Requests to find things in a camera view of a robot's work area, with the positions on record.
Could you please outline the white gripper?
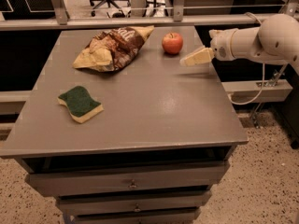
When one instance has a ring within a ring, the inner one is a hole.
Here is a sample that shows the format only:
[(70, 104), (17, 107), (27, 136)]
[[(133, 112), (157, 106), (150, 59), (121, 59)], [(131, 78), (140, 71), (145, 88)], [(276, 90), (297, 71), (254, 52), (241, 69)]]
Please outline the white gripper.
[(233, 37), (237, 28), (226, 30), (210, 30), (210, 48), (201, 46), (180, 60), (182, 66), (195, 66), (210, 63), (215, 57), (220, 61), (233, 61), (237, 56), (233, 53)]

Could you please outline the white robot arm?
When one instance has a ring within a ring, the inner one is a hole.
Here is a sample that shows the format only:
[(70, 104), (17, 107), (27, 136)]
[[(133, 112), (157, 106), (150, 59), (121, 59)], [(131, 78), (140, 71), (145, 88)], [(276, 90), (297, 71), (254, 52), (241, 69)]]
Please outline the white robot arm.
[(210, 30), (210, 47), (202, 46), (180, 60), (183, 66), (247, 59), (290, 64), (299, 75), (299, 22), (286, 14), (270, 16), (259, 27)]

